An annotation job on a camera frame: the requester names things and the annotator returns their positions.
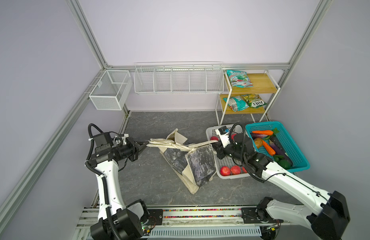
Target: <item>red apple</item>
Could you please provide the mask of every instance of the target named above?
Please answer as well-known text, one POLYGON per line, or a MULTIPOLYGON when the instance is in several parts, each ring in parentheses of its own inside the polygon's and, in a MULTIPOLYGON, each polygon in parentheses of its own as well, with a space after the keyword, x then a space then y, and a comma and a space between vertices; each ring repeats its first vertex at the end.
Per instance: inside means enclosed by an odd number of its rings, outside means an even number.
POLYGON ((230 175, 230 168, 223 166, 221 167, 221 170, 219 171, 222 176, 229 176, 230 175))
POLYGON ((230 171, 232 172, 233 175, 240 174, 241 168, 235 165, 235 166, 232 166, 232 168, 230 168, 230 171))

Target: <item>wooden shelf board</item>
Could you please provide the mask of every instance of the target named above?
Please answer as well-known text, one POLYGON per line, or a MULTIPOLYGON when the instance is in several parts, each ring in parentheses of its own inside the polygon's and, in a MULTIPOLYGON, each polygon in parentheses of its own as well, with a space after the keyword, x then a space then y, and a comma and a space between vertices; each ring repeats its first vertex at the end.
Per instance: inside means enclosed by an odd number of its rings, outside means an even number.
POLYGON ((277 92, 277 89, 275 88, 273 82, 270 80, 270 78, 267 76, 266 73, 248 73, 247 76, 249 77, 253 86, 250 88, 232 87, 232 95, 234 94, 236 96, 236 95, 249 94, 249 93, 276 93, 277 92))
MULTIPOLYGON (((222 111, 225 109, 226 102, 223 98, 227 98, 228 94, 220 94, 219 100, 222 104, 222 111)), ((265 109, 263 107, 260 108, 246 108, 245 110, 234 112, 229 106, 226 108, 225 114, 250 114, 250 113, 264 113, 265 109)))

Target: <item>teal plastic basket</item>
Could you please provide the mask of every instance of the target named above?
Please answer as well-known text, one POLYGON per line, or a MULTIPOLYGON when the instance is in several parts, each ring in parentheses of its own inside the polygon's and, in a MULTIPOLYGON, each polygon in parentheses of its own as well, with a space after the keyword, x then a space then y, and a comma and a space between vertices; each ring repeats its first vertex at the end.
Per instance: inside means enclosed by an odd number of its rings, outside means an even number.
MULTIPOLYGON (((301 152, 300 148, 297 146, 293 138, 290 136, 286 128, 280 122, 258 122, 246 125, 246 131, 249 137, 253 140, 250 136, 252 131, 263 131, 263 130, 273 130, 277 128, 279 133, 276 134, 276 137, 281 142, 283 148, 287 152, 288 157, 292 160, 293 166, 288 170, 289 172, 300 172, 310 168, 310 164, 301 152)), ((262 146, 259 149, 255 146, 254 141, 253 145, 256 151, 263 153, 264 155, 271 157, 273 160, 274 158, 269 155, 266 151, 265 147, 262 146)))

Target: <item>carrot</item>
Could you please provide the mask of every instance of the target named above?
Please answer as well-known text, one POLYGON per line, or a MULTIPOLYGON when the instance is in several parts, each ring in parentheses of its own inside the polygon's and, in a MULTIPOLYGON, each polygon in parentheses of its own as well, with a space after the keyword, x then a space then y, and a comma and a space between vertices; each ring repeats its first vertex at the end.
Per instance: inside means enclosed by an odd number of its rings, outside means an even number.
POLYGON ((264 134, 264 135, 268 135, 268 136, 271 136, 271 135, 274 134, 274 132, 272 130, 252 131, 252 133, 264 134))
POLYGON ((262 144, 263 146, 265 147, 266 151, 271 155, 275 155, 275 151, 274 149, 272 149, 272 147, 270 147, 264 140, 262 140, 262 144))

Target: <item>purple eggplant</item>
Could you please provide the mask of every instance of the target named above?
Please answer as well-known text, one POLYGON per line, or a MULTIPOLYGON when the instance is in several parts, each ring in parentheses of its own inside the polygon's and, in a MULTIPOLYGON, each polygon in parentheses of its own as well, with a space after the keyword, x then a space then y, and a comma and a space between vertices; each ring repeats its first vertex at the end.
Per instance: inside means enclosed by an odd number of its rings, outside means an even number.
POLYGON ((285 157, 285 160, 290 163, 291 166, 293 166, 292 160, 282 151, 277 147, 273 141, 269 140, 269 146, 275 151, 277 155, 282 155, 285 157))
POLYGON ((278 138, 274 135, 271 135, 270 136, 270 140, 274 142, 274 144, 281 150, 283 151, 284 153, 286 153, 286 151, 283 149, 282 147, 282 144, 281 142, 278 140, 278 138))
POLYGON ((250 135, 252 136, 253 139, 256 139, 257 137, 259 137, 259 138, 268 137, 268 135, 258 134, 258 133, 250 133, 250 135))

